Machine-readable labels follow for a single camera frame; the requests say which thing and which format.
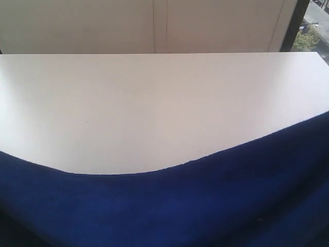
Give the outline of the blue towel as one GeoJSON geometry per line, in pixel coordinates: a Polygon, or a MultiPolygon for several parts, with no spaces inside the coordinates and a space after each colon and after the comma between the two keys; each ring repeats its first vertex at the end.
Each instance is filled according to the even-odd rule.
{"type": "Polygon", "coordinates": [[[145,173],[1,153],[1,246],[328,246],[328,113],[145,173]]]}

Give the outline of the black window frame post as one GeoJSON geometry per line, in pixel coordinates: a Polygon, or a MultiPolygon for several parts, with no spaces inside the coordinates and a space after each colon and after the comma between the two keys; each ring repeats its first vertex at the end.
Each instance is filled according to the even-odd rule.
{"type": "Polygon", "coordinates": [[[306,10],[309,5],[309,0],[298,0],[293,11],[288,29],[286,31],[285,37],[283,39],[280,52],[290,52],[297,33],[299,31],[300,24],[304,18],[306,10]]]}

